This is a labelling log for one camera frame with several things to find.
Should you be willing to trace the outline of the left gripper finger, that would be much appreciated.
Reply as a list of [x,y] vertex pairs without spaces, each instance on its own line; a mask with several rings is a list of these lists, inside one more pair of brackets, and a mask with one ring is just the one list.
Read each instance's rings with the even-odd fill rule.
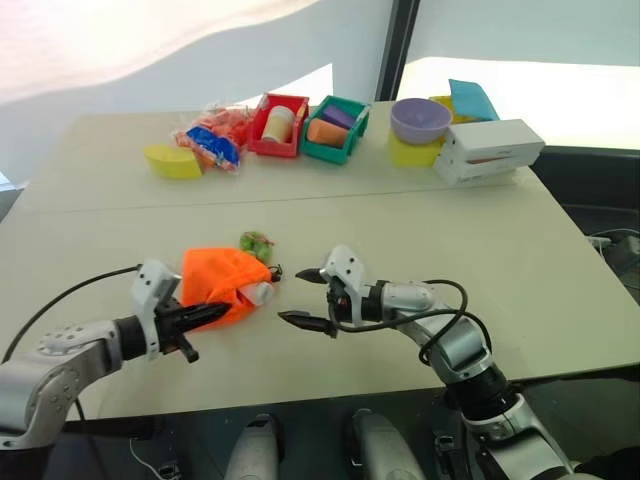
[[224,316],[218,311],[196,312],[184,318],[184,330],[192,331],[217,322]]
[[201,303],[183,310],[184,318],[220,318],[223,317],[232,305],[226,302]]

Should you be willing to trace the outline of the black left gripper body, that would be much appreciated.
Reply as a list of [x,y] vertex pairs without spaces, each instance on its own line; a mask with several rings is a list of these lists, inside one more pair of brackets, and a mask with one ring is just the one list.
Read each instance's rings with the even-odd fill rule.
[[185,334],[193,328],[197,306],[184,307],[177,300],[170,299],[159,304],[155,310],[154,323],[158,335],[159,351],[163,355],[180,352],[188,363],[199,360],[198,351]]

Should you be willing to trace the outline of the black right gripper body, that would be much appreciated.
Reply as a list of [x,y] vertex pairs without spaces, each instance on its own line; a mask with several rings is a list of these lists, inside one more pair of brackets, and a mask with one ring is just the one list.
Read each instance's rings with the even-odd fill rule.
[[337,334],[339,331],[352,333],[352,303],[345,284],[332,277],[327,281],[326,294],[329,319],[324,329],[325,334]]

